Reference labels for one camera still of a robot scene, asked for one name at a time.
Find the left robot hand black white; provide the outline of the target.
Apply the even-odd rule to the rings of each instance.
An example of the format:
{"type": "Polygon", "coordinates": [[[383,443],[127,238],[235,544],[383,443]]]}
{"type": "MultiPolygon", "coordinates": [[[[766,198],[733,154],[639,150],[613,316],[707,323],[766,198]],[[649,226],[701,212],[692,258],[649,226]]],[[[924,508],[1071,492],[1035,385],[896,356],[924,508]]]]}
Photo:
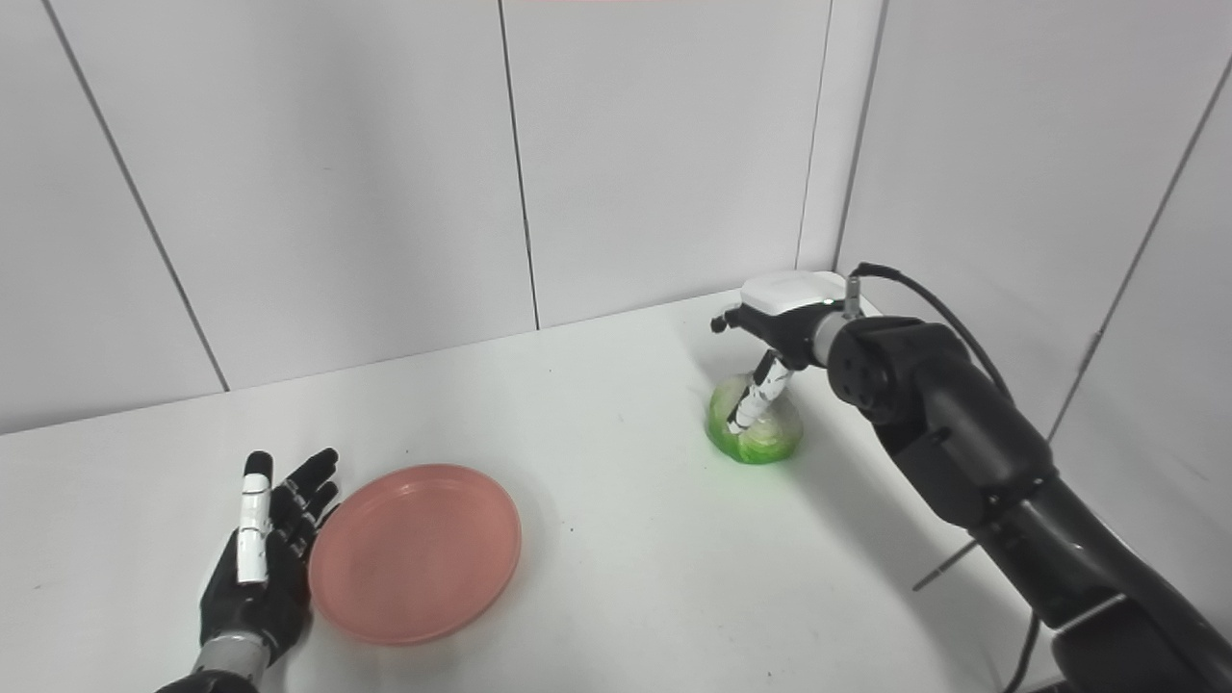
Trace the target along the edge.
{"type": "Polygon", "coordinates": [[[208,692],[255,692],[290,654],[310,614],[308,561],[336,499],[339,453],[314,453],[281,481],[253,451],[241,512],[200,601],[200,651],[191,676],[208,692]]]}

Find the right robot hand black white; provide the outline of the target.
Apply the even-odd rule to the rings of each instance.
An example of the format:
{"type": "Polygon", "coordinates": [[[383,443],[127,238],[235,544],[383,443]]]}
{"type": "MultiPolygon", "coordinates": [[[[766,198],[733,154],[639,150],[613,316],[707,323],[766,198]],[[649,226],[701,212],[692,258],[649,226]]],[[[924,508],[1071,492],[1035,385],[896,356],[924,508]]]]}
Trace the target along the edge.
{"type": "Polygon", "coordinates": [[[837,332],[862,319],[861,285],[837,273],[784,270],[747,280],[739,302],[711,321],[716,334],[740,329],[765,343],[760,364],[726,417],[733,435],[761,420],[793,372],[825,367],[837,332]]]}

